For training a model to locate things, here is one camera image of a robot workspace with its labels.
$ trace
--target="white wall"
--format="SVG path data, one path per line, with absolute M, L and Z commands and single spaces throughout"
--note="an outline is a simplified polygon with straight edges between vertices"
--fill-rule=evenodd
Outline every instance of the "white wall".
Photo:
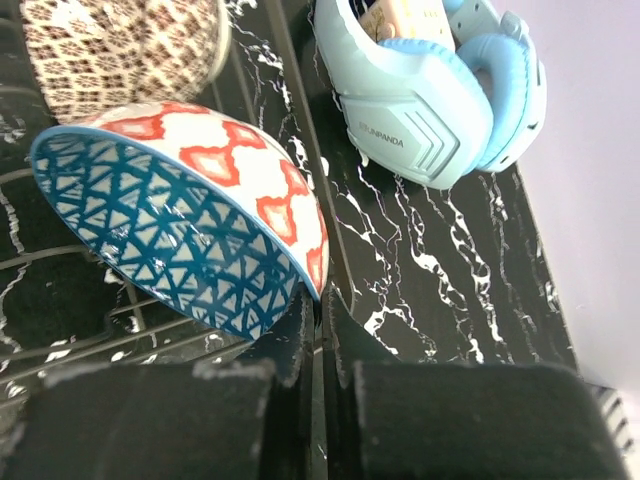
M 634 451 L 625 459 L 633 480 L 640 479 L 640 450 Z
M 549 105 L 519 163 L 585 377 L 640 438 L 640 3 L 494 0 L 524 18 Z

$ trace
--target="blue geometric pattern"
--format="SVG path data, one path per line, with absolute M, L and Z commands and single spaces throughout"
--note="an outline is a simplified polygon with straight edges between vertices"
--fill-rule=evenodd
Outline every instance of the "blue geometric pattern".
M 300 277 L 239 209 L 162 158 L 100 135 L 44 138 L 36 180 L 65 223 L 142 290 L 248 339 L 284 313 Z

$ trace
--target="light blue headphones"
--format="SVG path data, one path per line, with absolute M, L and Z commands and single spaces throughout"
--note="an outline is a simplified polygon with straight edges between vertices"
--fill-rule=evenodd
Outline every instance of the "light blue headphones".
M 447 189 L 477 168 L 500 172 L 535 140 L 546 76 L 527 25 L 485 0 L 445 0 L 456 53 L 425 40 L 376 44 L 349 0 L 317 0 L 315 34 L 351 142 L 394 173 Z M 473 71 L 487 71 L 487 98 Z

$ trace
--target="countertop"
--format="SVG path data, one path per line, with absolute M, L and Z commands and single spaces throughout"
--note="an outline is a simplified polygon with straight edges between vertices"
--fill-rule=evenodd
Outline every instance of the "countertop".
M 265 4 L 232 0 L 228 6 L 232 55 L 200 102 L 213 102 L 263 128 L 313 182 Z M 286 10 L 351 266 L 355 320 L 407 361 L 553 362 L 575 368 L 517 169 L 472 173 L 451 191 L 439 192 L 403 181 L 374 163 L 363 166 L 347 140 L 315 48 L 310 7 L 305 0 L 291 0 Z M 233 71 L 242 72 L 240 83 Z M 85 358 L 82 349 L 65 347 L 70 342 L 93 339 L 100 345 L 105 339 L 123 339 L 102 349 L 100 358 L 146 362 L 215 354 L 233 344 L 237 339 L 180 319 L 82 253 L 80 242 L 24 170 L 29 168 L 29 141 L 42 124 L 24 121 L 12 104 L 15 100 L 0 92 L 0 354 L 5 355 L 0 377 L 5 399 L 29 390 L 28 378 L 35 378 L 43 363 Z M 54 250 L 46 258 L 34 256 L 45 249 Z M 51 345 L 60 351 L 6 357 Z M 170 345 L 180 345 L 181 353 L 172 357 Z

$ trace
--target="ceramic bowl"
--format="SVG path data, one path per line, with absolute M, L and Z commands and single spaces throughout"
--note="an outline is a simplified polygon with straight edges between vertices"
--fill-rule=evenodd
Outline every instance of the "ceramic bowl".
M 133 104 L 34 141 L 40 189 L 87 246 L 185 316 L 255 339 L 329 262 L 317 200 L 257 128 L 176 102 Z
M 36 80 L 61 124 L 129 102 L 190 101 L 231 42 L 224 0 L 22 0 L 20 15 Z

